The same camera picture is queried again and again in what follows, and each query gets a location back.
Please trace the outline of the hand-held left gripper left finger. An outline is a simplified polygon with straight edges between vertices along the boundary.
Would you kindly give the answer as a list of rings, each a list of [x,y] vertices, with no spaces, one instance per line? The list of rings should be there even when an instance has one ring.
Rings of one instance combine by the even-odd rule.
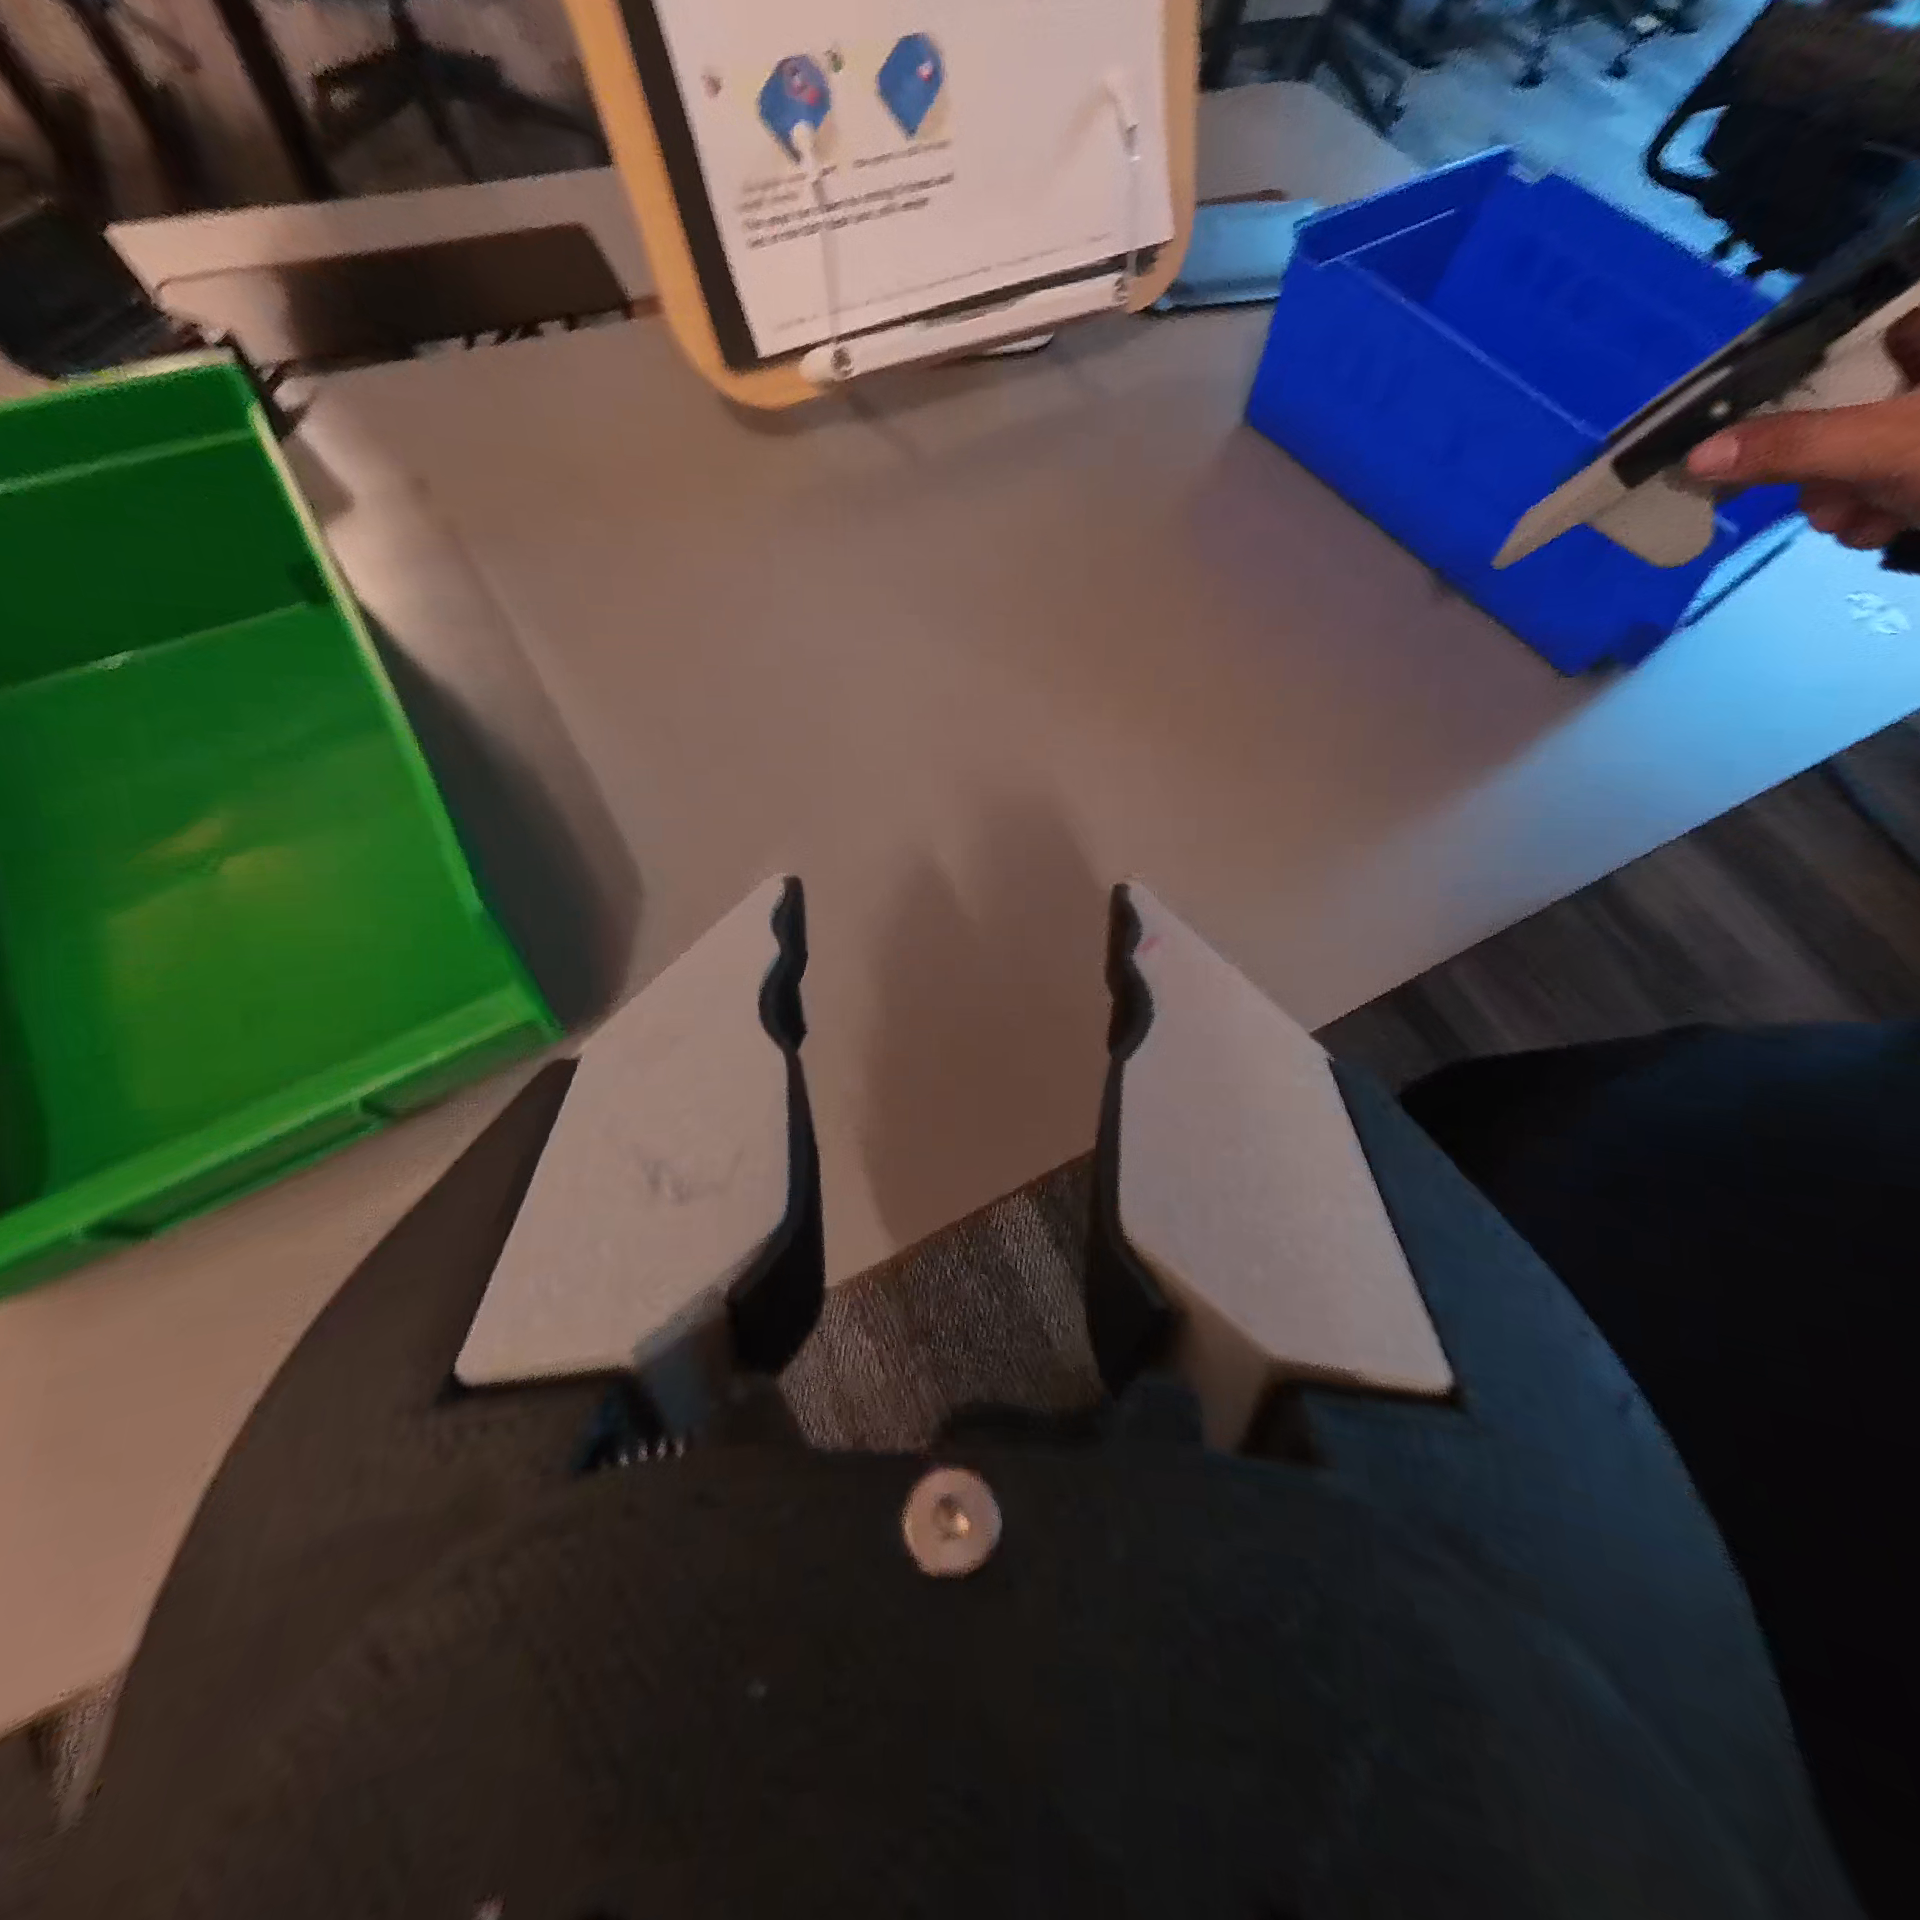
[[[451,1374],[775,1382],[824,1305],[806,902],[775,875],[583,1046]]]

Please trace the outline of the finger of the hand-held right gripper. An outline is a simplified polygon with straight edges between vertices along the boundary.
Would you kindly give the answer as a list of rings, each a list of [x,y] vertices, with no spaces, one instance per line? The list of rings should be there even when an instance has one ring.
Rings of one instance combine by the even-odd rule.
[[[1718,510],[1688,474],[1693,448],[1752,417],[1893,401],[1904,372],[1888,337],[1914,307],[1917,216],[1906,206],[1625,418],[1517,520],[1493,567],[1511,570],[1579,526],[1658,570],[1698,561]]]

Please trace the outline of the green plastic bin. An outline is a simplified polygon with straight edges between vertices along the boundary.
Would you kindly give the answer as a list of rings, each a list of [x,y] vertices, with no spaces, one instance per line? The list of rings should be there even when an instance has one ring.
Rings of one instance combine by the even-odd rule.
[[[558,1038],[239,367],[3,401],[3,1299]]]

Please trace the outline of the blue plastic bin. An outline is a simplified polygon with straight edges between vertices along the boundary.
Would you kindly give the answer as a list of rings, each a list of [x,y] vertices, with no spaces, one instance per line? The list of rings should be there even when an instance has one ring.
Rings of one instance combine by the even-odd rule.
[[[1487,152],[1304,222],[1243,415],[1558,675],[1638,665],[1714,570],[1787,523],[1787,490],[1739,496],[1681,567],[1587,529],[1506,570],[1496,550],[1767,310],[1586,188]]]

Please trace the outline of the instruction sheet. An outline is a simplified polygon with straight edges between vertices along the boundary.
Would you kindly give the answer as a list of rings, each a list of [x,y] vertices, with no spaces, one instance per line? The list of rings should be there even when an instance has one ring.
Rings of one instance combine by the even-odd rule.
[[[623,6],[730,372],[1141,270],[1175,234],[1168,8]]]

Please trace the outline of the person's right hand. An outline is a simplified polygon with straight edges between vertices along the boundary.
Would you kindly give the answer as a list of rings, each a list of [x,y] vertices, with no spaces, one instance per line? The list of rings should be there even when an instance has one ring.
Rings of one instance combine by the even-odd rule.
[[[1886,550],[1917,529],[1917,316],[1886,337],[1904,388],[1831,411],[1751,417],[1698,443],[1686,480],[1698,490],[1792,487],[1801,515],[1856,551]]]

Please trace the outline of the black office chair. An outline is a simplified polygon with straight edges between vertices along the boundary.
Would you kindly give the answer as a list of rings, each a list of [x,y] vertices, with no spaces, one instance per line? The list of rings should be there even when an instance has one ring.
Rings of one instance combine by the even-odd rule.
[[[1667,112],[1645,180],[1718,228],[1709,259],[1813,274],[1914,216],[1914,6],[1765,6]]]

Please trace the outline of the wooden document stand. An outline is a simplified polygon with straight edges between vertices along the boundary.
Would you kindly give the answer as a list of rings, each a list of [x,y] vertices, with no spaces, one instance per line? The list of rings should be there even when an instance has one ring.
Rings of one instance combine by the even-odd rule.
[[[1198,6],[565,15],[664,323],[733,402],[1033,350],[1184,264]]]

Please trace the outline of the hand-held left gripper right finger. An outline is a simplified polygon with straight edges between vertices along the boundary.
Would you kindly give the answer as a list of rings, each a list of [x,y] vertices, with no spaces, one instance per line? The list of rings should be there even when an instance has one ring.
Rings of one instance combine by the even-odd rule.
[[[1243,1449],[1296,1387],[1456,1376],[1327,1051],[1137,880],[1110,889],[1083,1300],[1110,1399],[1186,1385]]]

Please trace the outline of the grey laptop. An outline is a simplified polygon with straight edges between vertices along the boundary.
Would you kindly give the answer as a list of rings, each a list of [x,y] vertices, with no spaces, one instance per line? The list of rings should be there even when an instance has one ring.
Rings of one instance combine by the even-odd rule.
[[[616,174],[121,222],[160,311],[258,369],[357,369],[633,320],[655,280]]]

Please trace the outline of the person's dark trouser leg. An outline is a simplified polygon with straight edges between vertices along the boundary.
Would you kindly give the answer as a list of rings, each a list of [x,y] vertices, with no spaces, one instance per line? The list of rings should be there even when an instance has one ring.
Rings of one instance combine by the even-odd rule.
[[[1398,1100],[1637,1382],[1862,1908],[1914,1915],[1914,1023],[1677,1027],[1456,1063]]]

